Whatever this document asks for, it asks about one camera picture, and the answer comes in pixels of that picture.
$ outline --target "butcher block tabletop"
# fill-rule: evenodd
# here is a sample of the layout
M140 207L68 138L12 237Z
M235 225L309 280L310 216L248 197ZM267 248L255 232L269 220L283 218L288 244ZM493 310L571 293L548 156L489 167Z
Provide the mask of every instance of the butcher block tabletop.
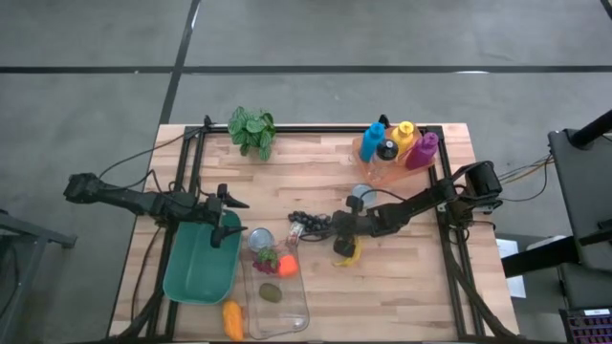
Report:
M467 124L435 124L443 127L451 169L475 162ZM155 145L168 142L185 131L184 125L162 125ZM295 133L277 134L269 161L255 155L242 157L239 146L228 134L206 134L200 176L202 188L215 192L218 183L227 183L231 195L249 209L234 209L249 229L265 227L276 239L289 232L287 215L294 210L309 214L343 209L346 197L363 177L355 166L351 144L360 134ZM157 172L165 187L174 181L181 140L153 152L150 168ZM186 184L189 181L195 149L187 159ZM438 176L443 176L436 157ZM410 176L385 188L409 198L429 187L427 172ZM157 190L149 178L145 191ZM398 200L378 193L377 204ZM130 322L132 294L141 270L142 258L157 227L152 219L139 217L109 334L120 333ZM158 234L147 261L137 313L153 291L164 230ZM275 341L419 341L457 338L440 237L434 210L414 217L398 233L379 238L362 237L361 259L352 267L335 267L343 258L332 250L334 240L301 242L298 257L310 313L310 325L299 333L282 334ZM518 333L504 271L492 227L477 224L468 239L476 288L492 312L514 333ZM242 268L238 267L231 299L246 312L247 302ZM160 313L159 332L165 325L168 302ZM473 333L468 299L462 292L462 305ZM244 324L246 339L248 324ZM174 340L229 340L223 331L221 305L180 304Z

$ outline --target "gray floor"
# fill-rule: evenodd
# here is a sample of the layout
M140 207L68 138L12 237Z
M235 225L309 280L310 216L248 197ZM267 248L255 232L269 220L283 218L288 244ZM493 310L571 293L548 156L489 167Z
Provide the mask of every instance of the gray floor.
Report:
M0 66L172 65L190 1L0 2ZM598 0L207 0L186 65L610 64L612 20ZM99 172L151 146L169 75L0 75L0 208L78 235L51 247L19 342L104 336L134 216L77 206L71 173ZM467 122L498 172L547 153L546 134L607 111L611 74L184 75L171 123L225 122L237 105L277 122ZM148 157L108 175L129 183ZM569 233L554 171L546 192L494 214L500 232ZM534 194L543 176L512 184ZM521 331L558 338L550 312L520 310Z

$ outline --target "purple bottle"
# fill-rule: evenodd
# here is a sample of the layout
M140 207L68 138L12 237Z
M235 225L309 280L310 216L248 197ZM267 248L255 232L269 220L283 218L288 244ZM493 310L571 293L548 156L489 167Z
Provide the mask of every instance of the purple bottle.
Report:
M434 133L425 133L422 138L414 144L408 158L405 160L405 168L416 169L427 165L438 151L438 136Z

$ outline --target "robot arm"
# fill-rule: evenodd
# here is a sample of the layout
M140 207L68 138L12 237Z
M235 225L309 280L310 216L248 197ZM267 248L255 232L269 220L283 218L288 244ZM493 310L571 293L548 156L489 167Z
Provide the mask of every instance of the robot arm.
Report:
M203 203L187 192L139 192L101 181L93 173L70 176L64 190L66 200L75 204L97 202L125 208L136 215L148 215L161 226L169 222L193 222L213 226L210 245L219 247L221 241L246 227L221 226L223 205L248 208L230 196L228 186L219 184L216 195L208 195Z
M466 185L457 193L455 182L466 176ZM501 184L493 171L490 161L476 162L463 166L450 178L439 180L431 188L397 204L381 204L366 210L359 215L363 201L349 196L346 205L351 212L338 210L332 216L332 227L338 238L334 242L334 251L345 257L351 257L355 249L352 244L354 235L379 237L398 232L407 225L410 219L434 206L446 204L449 214L449 225L465 226L472 221L472 211L479 206L494 209L502 204L497 196L502 191Z

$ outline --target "green plant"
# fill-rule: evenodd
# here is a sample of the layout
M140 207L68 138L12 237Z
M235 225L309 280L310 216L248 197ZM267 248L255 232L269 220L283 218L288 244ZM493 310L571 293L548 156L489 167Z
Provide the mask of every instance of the green plant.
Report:
M257 112L238 106L228 124L231 142L240 144L240 154L249 154L251 147L259 148L259 159L267 161L272 153L272 140L276 135L274 119L263 110Z

